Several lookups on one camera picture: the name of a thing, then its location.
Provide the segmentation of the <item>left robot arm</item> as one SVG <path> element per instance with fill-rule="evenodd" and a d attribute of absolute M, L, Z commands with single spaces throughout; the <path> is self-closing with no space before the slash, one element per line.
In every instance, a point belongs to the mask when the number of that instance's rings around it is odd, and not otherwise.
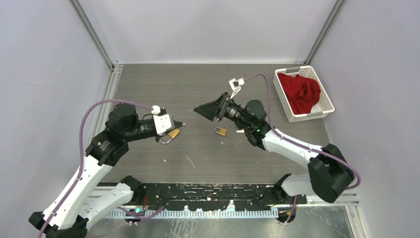
<path fill-rule="evenodd" d="M 29 223 L 38 230 L 38 237 L 83 238 L 90 228 L 112 210 L 126 204 L 145 201 L 144 185 L 126 176 L 112 191 L 87 204 L 95 187 L 129 150 L 129 142 L 154 138 L 182 127 L 164 107 L 146 106 L 149 113 L 140 118 L 139 103 L 114 99 L 105 128 L 94 136 L 87 148 L 80 146 L 80 165 L 54 202 L 42 212 L 34 212 Z"/>

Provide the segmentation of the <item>large brass padlock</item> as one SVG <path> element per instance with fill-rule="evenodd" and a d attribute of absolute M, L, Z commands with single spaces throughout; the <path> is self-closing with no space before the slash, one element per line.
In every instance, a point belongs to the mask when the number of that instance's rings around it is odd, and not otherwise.
<path fill-rule="evenodd" d="M 158 140 L 161 144 L 168 144 L 170 143 L 180 132 L 180 129 L 176 128 L 170 132 L 166 132 L 164 135 L 160 137 Z"/>

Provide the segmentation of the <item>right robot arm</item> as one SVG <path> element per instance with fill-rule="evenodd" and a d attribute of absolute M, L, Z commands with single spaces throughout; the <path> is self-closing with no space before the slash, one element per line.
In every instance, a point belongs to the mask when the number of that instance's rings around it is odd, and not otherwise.
<path fill-rule="evenodd" d="M 304 143 L 271 126 L 260 100 L 250 100 L 242 107 L 228 93 L 223 93 L 217 100 L 193 110 L 210 121 L 231 120 L 251 145 L 275 152 L 307 169 L 307 173 L 301 175 L 286 174 L 274 185 L 274 196 L 280 203 L 286 204 L 294 196 L 307 194 L 333 203 L 356 177 L 337 146 Z"/>

